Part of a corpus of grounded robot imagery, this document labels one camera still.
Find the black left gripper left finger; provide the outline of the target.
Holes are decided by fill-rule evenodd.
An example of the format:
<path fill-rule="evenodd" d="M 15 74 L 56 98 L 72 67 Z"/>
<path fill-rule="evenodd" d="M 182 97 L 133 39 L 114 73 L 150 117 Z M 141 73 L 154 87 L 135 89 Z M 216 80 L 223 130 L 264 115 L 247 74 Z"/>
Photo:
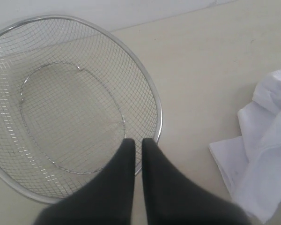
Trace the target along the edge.
<path fill-rule="evenodd" d="M 135 142 L 123 139 L 104 169 L 69 197 L 44 209 L 36 225 L 129 225 L 135 184 Z"/>

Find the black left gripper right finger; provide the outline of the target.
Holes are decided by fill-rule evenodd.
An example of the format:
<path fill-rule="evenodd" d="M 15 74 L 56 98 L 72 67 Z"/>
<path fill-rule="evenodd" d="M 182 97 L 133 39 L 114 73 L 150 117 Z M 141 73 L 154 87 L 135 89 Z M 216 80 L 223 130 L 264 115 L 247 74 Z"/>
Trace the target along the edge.
<path fill-rule="evenodd" d="M 142 141 L 142 182 L 150 225 L 249 225 L 238 206 L 185 177 L 150 138 Z"/>

